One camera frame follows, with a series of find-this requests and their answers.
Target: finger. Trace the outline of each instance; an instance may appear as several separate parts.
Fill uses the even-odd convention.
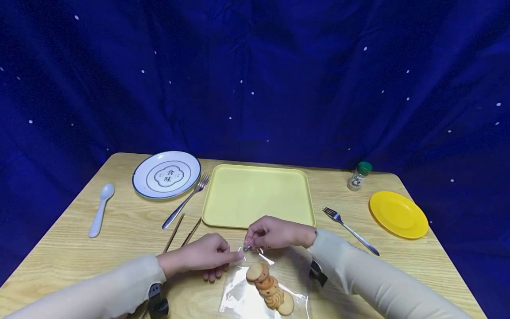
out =
[[[266,232],[266,218],[261,217],[257,219],[253,224],[248,227],[248,232],[246,233],[245,238],[253,238],[253,235],[258,232]]]
[[[269,236],[268,235],[265,235],[265,236],[260,236],[260,237],[257,237],[257,238],[254,238],[253,239],[253,245],[252,247],[253,248],[258,248],[258,247],[269,247],[271,246],[270,243],[269,243]]]
[[[223,268],[222,268],[222,266],[216,267],[215,275],[216,275],[216,278],[221,278],[221,275],[223,275]]]
[[[209,282],[214,282],[216,280],[216,272],[214,269],[209,271]]]
[[[224,265],[226,263],[236,262],[243,259],[243,252],[223,252],[215,256],[216,265]]]
[[[245,240],[244,240],[244,246],[245,247],[248,247],[248,246],[252,246],[253,247],[253,241],[255,238],[258,238],[260,236],[264,236],[264,233],[262,234],[259,234],[259,233],[255,233],[253,234],[253,237],[252,238],[248,238],[246,237]]]
[[[227,251],[229,252],[230,251],[230,245],[228,244],[228,242],[226,242],[225,238],[221,237],[220,234],[215,234],[215,240],[216,240],[216,249],[217,250],[220,250],[222,252],[224,251]]]

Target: plastic tray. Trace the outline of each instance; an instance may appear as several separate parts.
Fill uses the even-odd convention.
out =
[[[264,215],[315,226],[306,174],[298,169],[230,164],[214,168],[202,210],[204,223],[248,228]]]

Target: black strap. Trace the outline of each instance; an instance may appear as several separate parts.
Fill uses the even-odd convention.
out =
[[[162,284],[153,284],[149,289],[149,310],[150,319],[161,319],[168,315],[168,301],[162,298]]]
[[[317,280],[321,287],[324,287],[327,281],[327,276],[322,272],[322,269],[320,268],[319,264],[315,262],[315,260],[312,260],[310,278]]]

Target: fork handle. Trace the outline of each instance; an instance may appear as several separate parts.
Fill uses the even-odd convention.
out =
[[[342,223],[343,227],[345,227],[352,235],[354,235],[354,237],[356,237],[359,241],[361,241],[361,243],[363,245],[365,245],[366,248],[368,248],[374,255],[376,256],[380,256],[379,252],[377,251],[377,249],[375,249],[371,244],[369,244],[366,240],[364,240],[361,236],[359,236],[358,234],[356,234],[356,232],[354,230],[352,230],[349,226],[347,226],[346,224]]]
[[[196,194],[196,191],[192,192],[188,198],[186,198],[182,204],[179,205],[179,207],[177,207],[176,210],[173,211],[173,213],[170,214],[170,216],[165,220],[165,222],[163,223],[163,226],[161,227],[162,229],[167,229],[168,226],[170,226],[170,224],[173,222],[173,220],[177,217],[177,215],[179,215],[179,213],[181,212],[181,210],[183,209],[184,205],[186,205],[186,203],[190,200],[190,198]]]

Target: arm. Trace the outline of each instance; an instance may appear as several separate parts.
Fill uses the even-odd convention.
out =
[[[207,234],[178,250],[158,257],[144,256],[109,273],[82,281],[27,305],[6,319],[111,319],[136,308],[148,299],[154,283],[189,270],[203,270],[204,280],[220,278],[230,262],[242,259],[230,252],[218,234]]]
[[[385,318],[469,318],[420,281],[323,229],[264,216],[248,228],[245,245],[307,248],[330,281],[359,294]]]
[[[115,318],[135,312],[148,299],[149,287],[165,281],[158,259],[144,256],[109,273],[47,295],[7,318]]]
[[[328,278],[359,294],[385,318],[470,318],[441,295],[338,236],[317,229],[308,248]]]

